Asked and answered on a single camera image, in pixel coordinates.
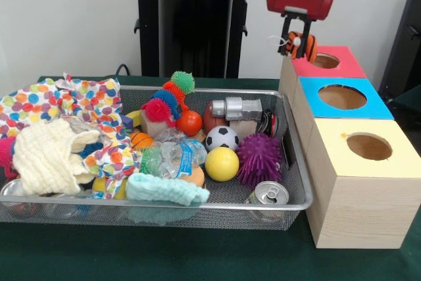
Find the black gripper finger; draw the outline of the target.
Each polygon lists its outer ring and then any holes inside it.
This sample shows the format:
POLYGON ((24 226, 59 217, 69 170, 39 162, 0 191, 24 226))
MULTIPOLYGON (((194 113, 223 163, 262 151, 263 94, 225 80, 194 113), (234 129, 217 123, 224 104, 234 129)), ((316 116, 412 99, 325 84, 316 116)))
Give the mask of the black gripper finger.
POLYGON ((311 20, 309 19, 304 19, 304 28, 303 28, 303 33, 301 36, 301 44, 299 46, 299 49, 297 51, 297 57, 298 58, 303 58, 305 56, 305 51, 307 49, 307 42, 308 42, 308 37, 310 34, 310 25, 311 25, 311 20))
POLYGON ((280 38, 280 45, 278 48, 278 52, 283 55, 286 56, 286 45, 289 41, 289 27, 291 24, 291 18, 287 15, 284 14, 284 25, 282 27, 282 33, 281 33, 281 38, 280 38))

